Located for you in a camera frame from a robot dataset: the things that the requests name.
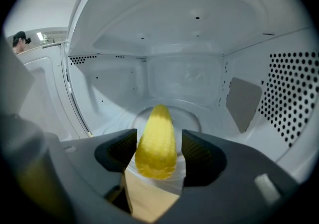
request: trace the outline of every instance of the person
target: person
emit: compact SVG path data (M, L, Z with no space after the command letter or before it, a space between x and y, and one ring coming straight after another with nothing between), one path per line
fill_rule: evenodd
M25 50L28 43L25 32L19 31L13 36L12 50L15 54L20 54Z

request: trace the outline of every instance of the wooden surface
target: wooden surface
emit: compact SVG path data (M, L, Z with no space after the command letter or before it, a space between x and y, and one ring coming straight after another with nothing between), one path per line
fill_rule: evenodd
M179 198L178 195L159 189L125 171L126 184L133 207L132 216L152 223L163 215Z

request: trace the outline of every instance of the yellow corn cob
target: yellow corn cob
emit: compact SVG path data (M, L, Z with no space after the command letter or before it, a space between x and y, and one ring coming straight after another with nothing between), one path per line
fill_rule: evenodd
M153 108L135 153L138 172L147 178L165 180L176 166L176 142L168 108Z

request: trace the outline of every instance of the black cap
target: black cap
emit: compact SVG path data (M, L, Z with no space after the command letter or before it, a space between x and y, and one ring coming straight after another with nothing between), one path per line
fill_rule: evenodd
M17 34L15 34L13 36L13 39L19 39L19 38L22 38L22 39L26 39L26 35L23 31L19 31Z

